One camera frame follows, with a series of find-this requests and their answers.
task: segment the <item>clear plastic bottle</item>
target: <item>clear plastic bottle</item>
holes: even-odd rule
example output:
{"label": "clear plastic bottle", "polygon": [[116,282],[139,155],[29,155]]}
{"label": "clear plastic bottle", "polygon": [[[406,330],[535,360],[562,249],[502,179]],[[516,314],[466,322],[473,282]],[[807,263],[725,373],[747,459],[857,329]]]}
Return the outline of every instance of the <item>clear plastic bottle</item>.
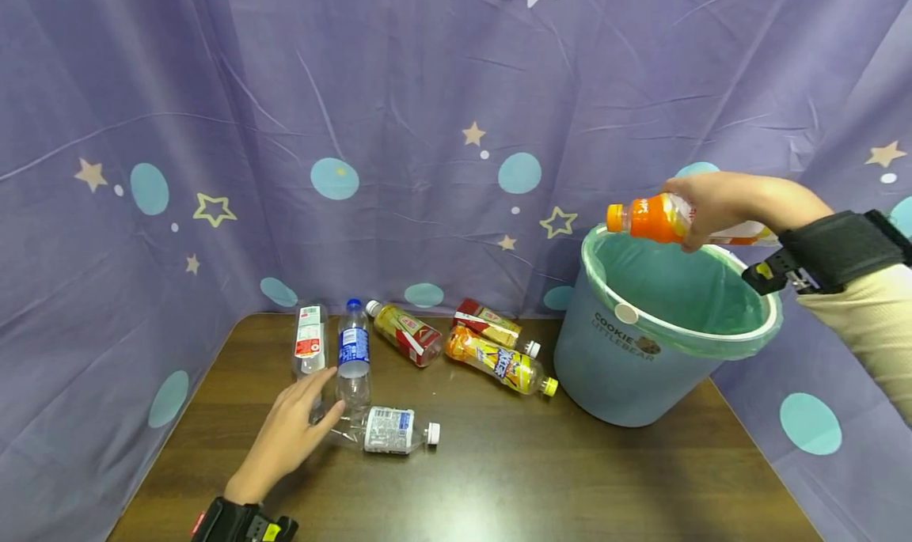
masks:
{"label": "clear plastic bottle", "polygon": [[542,348],[541,344],[523,333],[523,327],[504,319],[493,310],[481,306],[472,298],[467,298],[456,309],[454,326],[472,328],[473,331],[491,342],[498,343],[510,350],[520,351],[532,358],[537,357],[538,351]]}
{"label": "clear plastic bottle", "polygon": [[343,416],[332,433],[367,453],[408,456],[421,446],[437,446],[440,424],[416,419],[413,410],[374,406],[365,414]]}
{"label": "clear plastic bottle", "polygon": [[[291,370],[299,380],[326,367],[326,307],[311,304],[298,310],[298,332],[291,352]],[[323,393],[313,400],[312,423],[323,417]]]}
{"label": "clear plastic bottle", "polygon": [[340,318],[340,361],[336,373],[336,400],[344,400],[346,414],[358,415],[371,405],[371,351],[367,315],[353,298]]}
{"label": "clear plastic bottle", "polygon": [[545,367],[538,360],[515,350],[500,348],[464,326],[457,326],[450,333],[446,356],[474,366],[494,376],[500,384],[526,396],[541,392],[551,397],[557,392],[557,380],[545,375]]}
{"label": "clear plastic bottle", "polygon": [[[659,243],[684,241],[691,223],[694,223],[694,207],[680,196],[667,192],[635,199],[628,206],[612,204],[606,212],[606,231],[646,237]],[[779,238],[767,226],[748,221],[716,231],[708,243],[778,246]]]}
{"label": "clear plastic bottle", "polygon": [[395,305],[367,302],[374,328],[419,368],[427,368],[443,351],[443,334]]}

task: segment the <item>wrist device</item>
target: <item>wrist device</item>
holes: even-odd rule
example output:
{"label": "wrist device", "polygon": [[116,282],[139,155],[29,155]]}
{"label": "wrist device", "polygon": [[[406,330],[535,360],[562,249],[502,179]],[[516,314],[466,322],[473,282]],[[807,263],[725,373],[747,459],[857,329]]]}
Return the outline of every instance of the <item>wrist device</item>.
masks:
{"label": "wrist device", "polygon": [[840,294],[854,279],[899,263],[912,265],[912,243],[877,210],[832,214],[787,229],[779,241],[779,252],[742,273],[758,294],[787,283],[799,294]]}
{"label": "wrist device", "polygon": [[271,520],[259,505],[235,505],[218,496],[194,526],[191,542],[291,542],[298,523]]}

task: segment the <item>star pattern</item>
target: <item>star pattern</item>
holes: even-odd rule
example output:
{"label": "star pattern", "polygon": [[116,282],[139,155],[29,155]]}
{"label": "star pattern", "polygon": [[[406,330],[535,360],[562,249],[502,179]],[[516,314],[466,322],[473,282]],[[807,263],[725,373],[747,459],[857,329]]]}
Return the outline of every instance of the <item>star pattern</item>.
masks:
{"label": "star pattern", "polygon": [[888,169],[893,160],[905,156],[906,153],[899,150],[899,141],[895,140],[887,146],[871,148],[871,157],[865,164],[880,164],[885,169]]}
{"label": "star pattern", "polygon": [[94,165],[85,158],[79,158],[79,165],[82,166],[82,170],[76,172],[76,178],[88,184],[92,194],[95,194],[98,187],[108,186],[108,181],[101,175],[101,163]]}
{"label": "star pattern", "polygon": [[191,255],[191,256],[189,256],[189,257],[187,258],[187,270],[186,270],[186,272],[187,272],[187,273],[193,273],[194,275],[196,275],[196,274],[197,274],[197,271],[199,271],[199,270],[200,270],[200,262],[199,262],[199,260],[196,258],[196,254],[194,253],[193,255]]}
{"label": "star pattern", "polygon": [[[212,198],[210,195],[197,192],[196,199],[199,201],[199,207],[196,208],[196,212],[193,212],[193,219],[208,219],[212,228],[218,228],[218,226],[222,224],[222,220],[238,220],[238,217],[235,216],[234,212],[229,210],[228,198],[226,196],[223,195],[222,198]],[[209,202],[210,204],[222,204],[222,211],[218,213],[217,216],[206,213],[206,202]]]}
{"label": "star pattern", "polygon": [[510,250],[510,252],[515,252],[516,250],[516,240],[506,234],[503,235],[503,240],[498,241],[497,244],[500,246],[500,250],[503,250],[503,252],[507,252],[507,250]]}
{"label": "star pattern", "polygon": [[[548,230],[548,240],[551,240],[552,237],[559,236],[562,233],[567,235],[572,234],[572,220],[576,219],[577,214],[566,214],[559,207],[554,206],[554,210],[551,212],[551,218],[542,219],[539,224],[542,228]],[[563,219],[563,225],[560,225],[560,228],[554,229],[553,223],[557,218]]]}
{"label": "star pattern", "polygon": [[481,138],[487,134],[487,131],[478,128],[478,122],[473,121],[471,127],[462,129],[462,133],[465,135],[466,145],[481,146]]}

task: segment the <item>trash can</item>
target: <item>trash can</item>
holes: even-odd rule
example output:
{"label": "trash can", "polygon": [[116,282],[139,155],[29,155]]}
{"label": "trash can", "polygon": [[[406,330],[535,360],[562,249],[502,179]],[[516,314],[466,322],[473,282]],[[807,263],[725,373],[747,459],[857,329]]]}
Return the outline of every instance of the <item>trash can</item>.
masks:
{"label": "trash can", "polygon": [[757,295],[744,262],[685,254],[596,226],[554,350],[560,386],[615,426],[648,426],[722,362],[757,354],[781,326],[778,295]]}

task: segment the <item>sleeve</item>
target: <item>sleeve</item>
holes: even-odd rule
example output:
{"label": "sleeve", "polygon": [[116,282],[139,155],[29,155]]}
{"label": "sleeve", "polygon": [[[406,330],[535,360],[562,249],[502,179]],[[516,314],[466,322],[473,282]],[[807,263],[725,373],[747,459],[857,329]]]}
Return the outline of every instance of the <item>sleeve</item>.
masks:
{"label": "sleeve", "polygon": [[839,334],[912,426],[912,270],[884,268],[841,294],[800,295],[798,302]]}

